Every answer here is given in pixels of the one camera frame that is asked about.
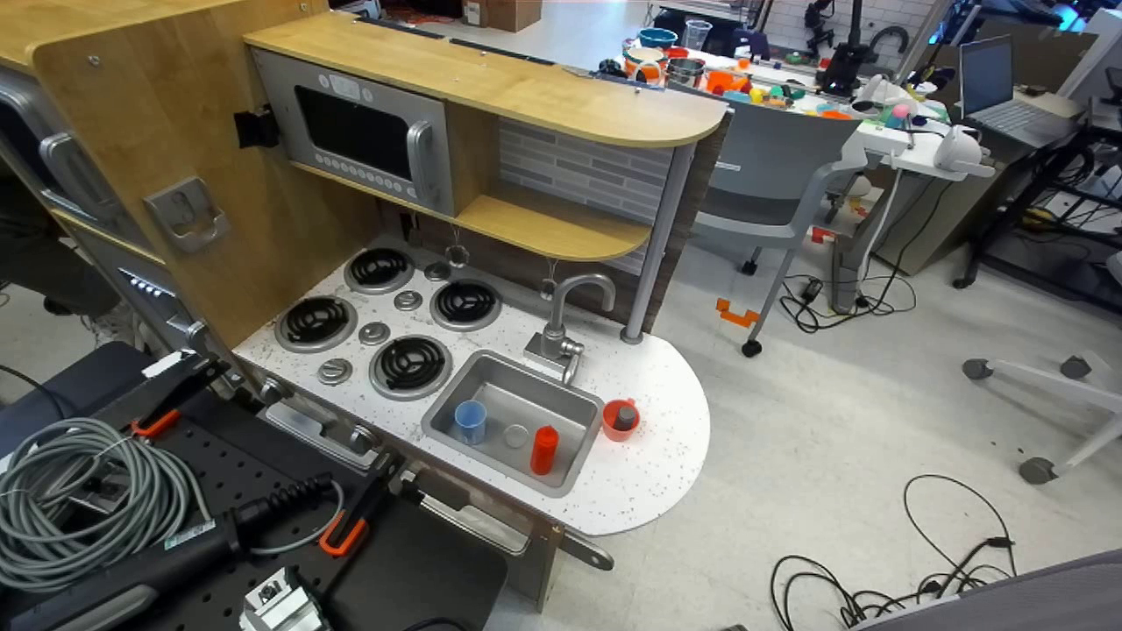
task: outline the sink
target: sink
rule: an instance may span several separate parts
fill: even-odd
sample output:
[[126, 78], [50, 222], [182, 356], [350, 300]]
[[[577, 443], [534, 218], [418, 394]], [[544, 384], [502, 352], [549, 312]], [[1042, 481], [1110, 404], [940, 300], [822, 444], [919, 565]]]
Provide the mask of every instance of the sink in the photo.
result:
[[[472, 438], [465, 438], [453, 418], [461, 401], [488, 406], [488, 423]], [[540, 426], [562, 435], [555, 470], [544, 478], [529, 470], [534, 435]], [[544, 495], [566, 495], [599, 435], [599, 401], [502, 354], [476, 352], [426, 411], [425, 430]]]

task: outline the microwave window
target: microwave window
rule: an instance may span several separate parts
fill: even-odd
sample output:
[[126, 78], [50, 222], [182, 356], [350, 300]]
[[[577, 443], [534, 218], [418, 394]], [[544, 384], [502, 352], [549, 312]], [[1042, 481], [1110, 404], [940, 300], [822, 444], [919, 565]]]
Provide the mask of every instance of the microwave window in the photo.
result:
[[411, 126], [399, 116], [384, 116], [379, 107], [309, 86], [294, 86], [294, 97], [314, 147], [411, 177]]

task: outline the box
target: box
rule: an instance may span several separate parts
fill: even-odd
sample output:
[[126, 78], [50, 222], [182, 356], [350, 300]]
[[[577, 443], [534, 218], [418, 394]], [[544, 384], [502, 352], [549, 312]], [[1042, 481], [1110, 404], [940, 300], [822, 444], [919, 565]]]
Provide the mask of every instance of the box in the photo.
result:
[[534, 22], [540, 22], [544, 0], [481, 0], [482, 3], [482, 23], [502, 31], [523, 31]]

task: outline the toy kitchen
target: toy kitchen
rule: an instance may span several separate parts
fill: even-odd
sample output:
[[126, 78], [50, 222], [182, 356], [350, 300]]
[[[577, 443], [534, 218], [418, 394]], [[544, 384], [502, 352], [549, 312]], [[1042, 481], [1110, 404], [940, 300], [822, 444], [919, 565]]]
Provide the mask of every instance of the toy kitchen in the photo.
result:
[[403, 453], [535, 605], [557, 551], [609, 567], [596, 537], [689, 491], [709, 401], [651, 322], [721, 103], [320, 3], [86, 22], [29, 29], [2, 65], [51, 97], [264, 422], [353, 467]]

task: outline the black burner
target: black burner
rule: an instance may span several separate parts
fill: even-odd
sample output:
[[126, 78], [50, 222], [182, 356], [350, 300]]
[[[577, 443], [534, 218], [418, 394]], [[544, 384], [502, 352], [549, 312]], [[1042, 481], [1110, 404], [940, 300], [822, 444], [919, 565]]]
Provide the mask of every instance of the black burner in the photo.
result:
[[353, 309], [342, 299], [303, 299], [284, 312], [278, 338], [287, 352], [327, 352], [353, 328]]
[[346, 265], [346, 285], [353, 292], [397, 292], [411, 280], [412, 263], [397, 250], [364, 250]]
[[443, 325], [476, 328], [496, 317], [496, 295], [476, 280], [453, 280], [433, 292], [431, 312]]
[[453, 356], [437, 341], [399, 338], [375, 354], [370, 380], [384, 396], [425, 396], [453, 373]]

